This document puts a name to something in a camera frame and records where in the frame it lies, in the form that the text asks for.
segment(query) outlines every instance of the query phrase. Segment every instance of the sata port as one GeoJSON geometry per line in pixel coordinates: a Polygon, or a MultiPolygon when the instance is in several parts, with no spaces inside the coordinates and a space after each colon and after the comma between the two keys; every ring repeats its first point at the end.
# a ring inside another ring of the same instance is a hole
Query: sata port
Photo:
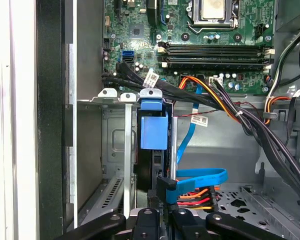
{"type": "Polygon", "coordinates": [[[134,57],[135,51],[122,51],[122,57],[134,57]]]}
{"type": "Polygon", "coordinates": [[[134,58],[133,57],[123,57],[122,61],[127,63],[127,64],[131,64],[134,62],[134,58]]]}

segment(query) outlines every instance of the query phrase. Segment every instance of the connector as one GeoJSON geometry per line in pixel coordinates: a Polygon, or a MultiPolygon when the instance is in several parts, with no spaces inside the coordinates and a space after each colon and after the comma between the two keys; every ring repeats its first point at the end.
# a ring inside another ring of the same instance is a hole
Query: connector
{"type": "Polygon", "coordinates": [[[122,51],[122,57],[133,58],[135,56],[135,51],[122,51]]]}

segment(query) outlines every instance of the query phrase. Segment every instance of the cable bundle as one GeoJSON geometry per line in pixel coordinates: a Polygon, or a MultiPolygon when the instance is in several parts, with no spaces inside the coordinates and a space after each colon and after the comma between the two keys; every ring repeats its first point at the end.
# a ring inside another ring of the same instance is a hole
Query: cable bundle
{"type": "MultiPolygon", "coordinates": [[[[133,72],[126,63],[120,63],[119,69],[120,73],[128,79],[129,84],[134,83],[139,85],[138,88],[142,88],[144,80],[138,74],[133,72]]],[[[162,90],[163,94],[168,97],[182,99],[182,101],[186,102],[203,104],[217,110],[225,111],[229,117],[242,125],[243,131],[247,135],[253,136],[256,139],[258,144],[263,148],[265,155],[273,168],[300,197],[300,167],[285,144],[283,144],[263,121],[248,110],[237,106],[231,100],[223,86],[217,81],[212,82],[214,89],[195,77],[188,77],[187,81],[194,81],[200,84],[210,97],[186,92],[162,80],[158,80],[156,87],[162,90]]]]}
{"type": "Polygon", "coordinates": [[[191,208],[194,210],[213,210],[213,197],[210,188],[189,192],[182,195],[177,200],[177,204],[183,208],[191,208]]]}

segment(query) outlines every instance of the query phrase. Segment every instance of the yellow wire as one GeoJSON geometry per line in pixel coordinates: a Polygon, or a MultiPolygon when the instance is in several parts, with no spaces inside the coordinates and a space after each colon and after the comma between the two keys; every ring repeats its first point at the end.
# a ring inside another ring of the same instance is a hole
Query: yellow wire
{"type": "Polygon", "coordinates": [[[196,77],[193,77],[193,76],[187,76],[186,78],[184,78],[180,84],[180,88],[183,88],[186,84],[186,81],[189,80],[189,79],[192,79],[192,80],[196,80],[199,82],[199,84],[218,102],[218,104],[222,107],[222,109],[227,113],[227,115],[229,117],[231,117],[232,119],[234,119],[235,121],[238,122],[238,120],[233,117],[233,115],[228,111],[228,109],[226,108],[226,106],[222,103],[221,99],[213,92],[211,91],[211,89],[204,83],[202,82],[201,80],[199,80],[198,78],[196,77]]]}
{"type": "Polygon", "coordinates": [[[195,207],[195,208],[192,208],[193,210],[210,210],[212,209],[211,206],[201,206],[201,207],[195,207]]]}

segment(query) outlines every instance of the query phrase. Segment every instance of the white cable label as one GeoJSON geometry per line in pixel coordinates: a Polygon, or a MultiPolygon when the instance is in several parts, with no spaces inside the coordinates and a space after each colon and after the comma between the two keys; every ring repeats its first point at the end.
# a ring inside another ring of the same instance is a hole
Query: white cable label
{"type": "Polygon", "coordinates": [[[297,98],[299,96],[300,96],[300,89],[295,92],[295,94],[293,95],[293,98],[297,98]]]}
{"type": "Polygon", "coordinates": [[[208,118],[205,116],[193,115],[191,117],[191,123],[202,127],[208,127],[208,118]]]}
{"type": "Polygon", "coordinates": [[[149,69],[148,74],[145,77],[145,80],[143,82],[143,85],[147,89],[153,89],[159,79],[159,75],[154,73],[154,70],[152,68],[149,69]]]}

